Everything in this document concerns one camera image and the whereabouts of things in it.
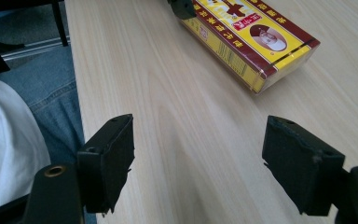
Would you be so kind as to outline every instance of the light wood table surface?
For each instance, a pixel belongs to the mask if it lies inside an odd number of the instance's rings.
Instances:
[[[166,0],[66,0],[86,140],[134,116],[135,161],[100,223],[334,223],[301,216],[261,158],[268,115],[358,165],[358,1],[266,0],[322,42],[254,96]]]

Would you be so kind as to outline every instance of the blue jeans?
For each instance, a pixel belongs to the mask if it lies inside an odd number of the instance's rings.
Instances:
[[[52,163],[76,162],[84,145],[70,47],[43,53],[19,68],[0,74],[29,106],[45,138]],[[86,223],[96,223],[85,214]]]

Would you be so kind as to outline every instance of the red and yellow box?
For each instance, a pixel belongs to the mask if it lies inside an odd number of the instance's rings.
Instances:
[[[286,76],[320,42],[260,0],[193,0],[189,28],[254,93]]]

